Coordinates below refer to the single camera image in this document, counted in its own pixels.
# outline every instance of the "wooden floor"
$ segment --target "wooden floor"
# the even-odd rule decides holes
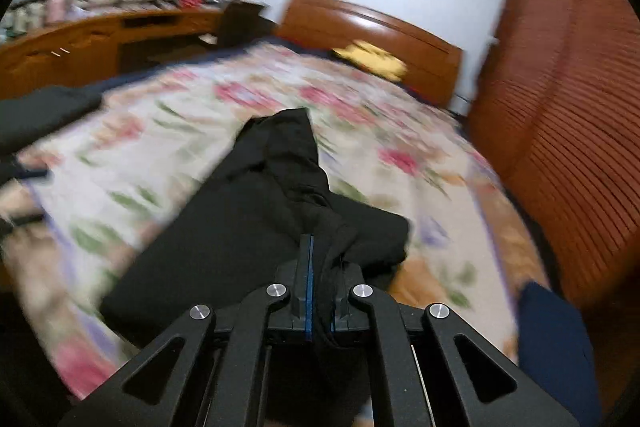
[[[586,312],[584,322],[593,344],[602,408],[607,412],[640,367],[640,273]]]

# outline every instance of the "wooden wardrobe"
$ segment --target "wooden wardrobe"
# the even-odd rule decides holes
[[[507,0],[496,36],[470,137],[588,306],[639,260],[640,22],[627,0]]]

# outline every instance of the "black cloth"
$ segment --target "black cloth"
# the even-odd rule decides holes
[[[0,293],[0,424],[54,427],[71,409],[60,380],[11,293]]]
[[[9,156],[100,107],[102,95],[50,86],[0,100],[0,156]]]
[[[241,0],[227,4],[216,28],[218,46],[240,46],[271,33],[274,23],[260,17],[265,8],[265,4]]]
[[[404,217],[329,191],[305,109],[250,120],[233,150],[143,251],[100,313],[139,346],[194,304],[219,309],[273,282],[314,236],[314,335],[331,335],[340,260],[376,276],[404,260]]]

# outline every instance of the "pink flower pattern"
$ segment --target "pink flower pattern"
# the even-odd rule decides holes
[[[94,132],[97,149],[107,149],[125,140],[137,139],[145,129],[143,121],[131,113],[106,118],[102,128]]]
[[[319,89],[319,87],[301,87],[298,93],[300,97],[304,98],[307,102],[319,103],[320,105],[332,105],[332,103],[337,102],[334,95],[326,92],[324,89]]]
[[[39,150],[37,148],[30,148],[19,155],[20,162],[29,166],[32,169],[45,168],[49,169],[57,167],[64,161],[64,157],[58,151],[54,150]]]
[[[189,88],[179,81],[169,80],[159,87],[160,92],[188,91]]]
[[[388,165],[395,165],[405,174],[415,176],[418,173],[418,163],[408,153],[398,149],[384,148],[378,151],[378,157]]]
[[[350,105],[338,98],[330,105],[334,115],[342,120],[346,120],[354,124],[374,123],[375,119],[372,114],[367,111]]]
[[[82,337],[72,337],[59,344],[53,354],[53,365],[62,381],[80,399],[85,399],[118,369]]]
[[[367,73],[364,73],[360,70],[357,69],[353,69],[353,71],[350,72],[349,75],[353,80],[357,80],[358,82],[364,82],[365,80],[367,80]]]
[[[296,53],[284,46],[276,49],[276,53],[282,55],[283,57],[294,57]]]
[[[174,70],[173,76],[176,80],[193,80],[198,77],[193,71],[187,69]]]
[[[250,89],[240,82],[230,82],[215,87],[216,96],[220,100],[236,102],[239,105],[251,108],[266,108],[275,110],[280,107],[280,103],[264,94],[259,89]]]

